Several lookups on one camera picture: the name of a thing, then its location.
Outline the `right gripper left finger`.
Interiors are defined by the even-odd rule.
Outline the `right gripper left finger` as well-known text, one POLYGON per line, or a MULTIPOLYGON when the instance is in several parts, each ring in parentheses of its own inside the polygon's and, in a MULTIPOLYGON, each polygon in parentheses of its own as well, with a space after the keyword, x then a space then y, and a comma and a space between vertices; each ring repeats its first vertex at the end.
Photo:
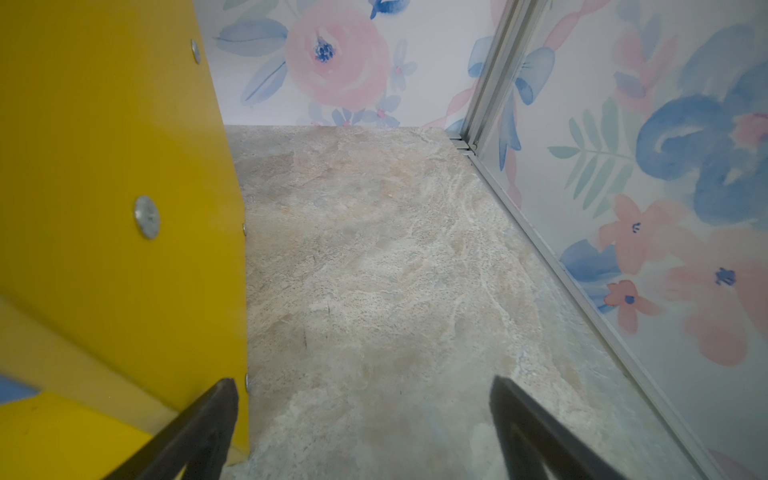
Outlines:
POLYGON ((106 476, 113 479, 218 479, 238 418, 236 382, 215 383, 106 476))

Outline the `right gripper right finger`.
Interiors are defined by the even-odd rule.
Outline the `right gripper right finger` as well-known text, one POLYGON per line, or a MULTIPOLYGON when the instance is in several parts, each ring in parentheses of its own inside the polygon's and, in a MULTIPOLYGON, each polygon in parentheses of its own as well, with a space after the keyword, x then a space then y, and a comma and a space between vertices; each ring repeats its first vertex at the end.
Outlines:
POLYGON ((624 477, 511 379, 493 379, 489 407, 510 479, 624 477))

